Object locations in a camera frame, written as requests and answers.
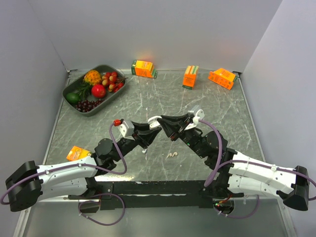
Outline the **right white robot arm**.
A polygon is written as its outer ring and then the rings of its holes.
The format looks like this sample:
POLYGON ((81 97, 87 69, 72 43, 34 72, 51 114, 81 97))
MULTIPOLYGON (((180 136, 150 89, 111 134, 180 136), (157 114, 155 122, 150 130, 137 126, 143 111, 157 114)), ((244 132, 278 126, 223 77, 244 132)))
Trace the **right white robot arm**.
POLYGON ((279 198, 294 210, 308 210, 311 179, 306 168, 269 164, 228 148, 215 126, 203 119, 202 110, 178 117, 158 116, 150 128, 158 127, 171 141, 180 139, 205 159, 211 172, 204 188, 212 198, 258 195, 279 198))

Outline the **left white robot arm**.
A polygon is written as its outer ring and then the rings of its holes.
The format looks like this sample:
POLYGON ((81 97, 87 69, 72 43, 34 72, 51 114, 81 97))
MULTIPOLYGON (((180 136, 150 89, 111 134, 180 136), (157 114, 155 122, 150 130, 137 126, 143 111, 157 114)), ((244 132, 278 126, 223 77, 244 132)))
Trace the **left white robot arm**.
POLYGON ((112 173, 127 172, 125 155, 137 146, 148 148, 162 130, 147 123, 116 120, 110 127, 117 126, 122 137, 102 139, 94 152, 74 161, 53 165, 36 165, 35 161, 23 163, 5 181, 6 192, 0 198, 2 205, 10 211, 25 210, 40 200, 64 195, 93 198, 98 187, 95 177, 112 173))

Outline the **white earbud charging case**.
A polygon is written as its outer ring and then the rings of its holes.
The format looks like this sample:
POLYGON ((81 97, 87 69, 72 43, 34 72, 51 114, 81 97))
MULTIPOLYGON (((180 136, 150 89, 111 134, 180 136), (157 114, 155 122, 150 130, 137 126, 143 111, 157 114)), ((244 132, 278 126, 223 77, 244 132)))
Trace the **white earbud charging case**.
POLYGON ((148 124, 149 124, 150 129, 160 127, 160 123, 158 122, 158 119, 161 119, 161 116, 153 116, 148 119, 148 124))

